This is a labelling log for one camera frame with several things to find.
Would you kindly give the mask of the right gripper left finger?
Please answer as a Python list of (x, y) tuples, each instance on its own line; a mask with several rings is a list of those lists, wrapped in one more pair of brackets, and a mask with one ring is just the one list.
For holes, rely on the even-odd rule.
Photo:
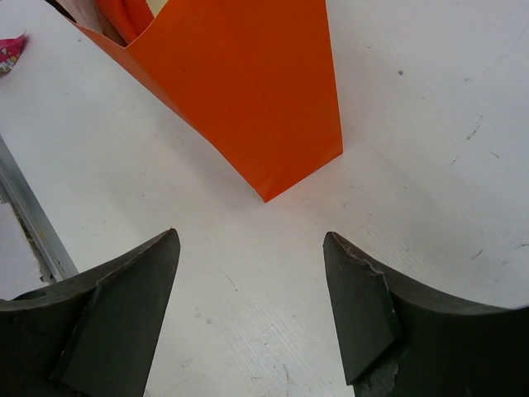
[(179, 263), (173, 228), (1, 302), (3, 396), (142, 396)]

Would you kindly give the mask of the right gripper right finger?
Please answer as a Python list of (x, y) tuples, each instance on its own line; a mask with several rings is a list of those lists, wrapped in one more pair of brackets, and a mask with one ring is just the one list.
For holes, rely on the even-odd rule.
[(357, 396), (525, 396), (528, 310), (433, 289), (336, 232), (323, 242), (346, 384)]

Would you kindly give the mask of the red candy packet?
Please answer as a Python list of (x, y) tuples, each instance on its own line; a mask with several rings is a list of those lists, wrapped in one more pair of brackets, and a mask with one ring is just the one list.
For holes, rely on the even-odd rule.
[(12, 71), (27, 43), (27, 34), (24, 31), (15, 38), (0, 40), (0, 73), (7, 74)]

